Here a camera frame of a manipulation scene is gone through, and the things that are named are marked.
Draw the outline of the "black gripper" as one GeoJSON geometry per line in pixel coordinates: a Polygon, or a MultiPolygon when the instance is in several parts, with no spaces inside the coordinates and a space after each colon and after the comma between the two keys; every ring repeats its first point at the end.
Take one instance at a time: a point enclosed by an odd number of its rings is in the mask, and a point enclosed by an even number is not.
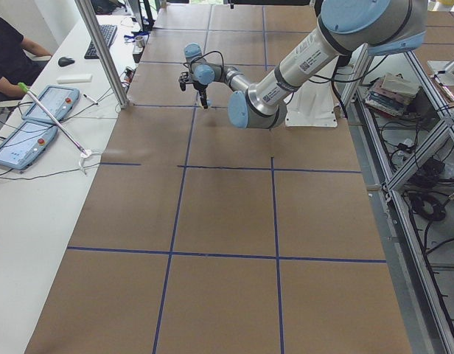
{"type": "Polygon", "coordinates": [[[202,108],[206,107],[206,101],[208,100],[207,98],[207,85],[203,85],[202,83],[199,83],[198,81],[193,82],[194,88],[199,91],[199,106],[202,108]]]}

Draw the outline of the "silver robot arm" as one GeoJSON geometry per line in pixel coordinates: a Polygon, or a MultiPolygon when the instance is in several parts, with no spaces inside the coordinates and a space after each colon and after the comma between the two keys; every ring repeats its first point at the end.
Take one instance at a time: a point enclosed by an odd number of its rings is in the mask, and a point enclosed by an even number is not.
{"type": "Polygon", "coordinates": [[[426,23],[426,1],[324,1],[317,27],[260,82],[252,83],[233,66],[207,62],[196,43],[184,48],[187,70],[178,82],[181,90],[193,85],[204,108],[208,85],[225,83],[233,92],[231,124],[271,129],[287,116],[284,99],[337,56],[363,44],[372,56],[415,50],[424,41],[426,23]]]}

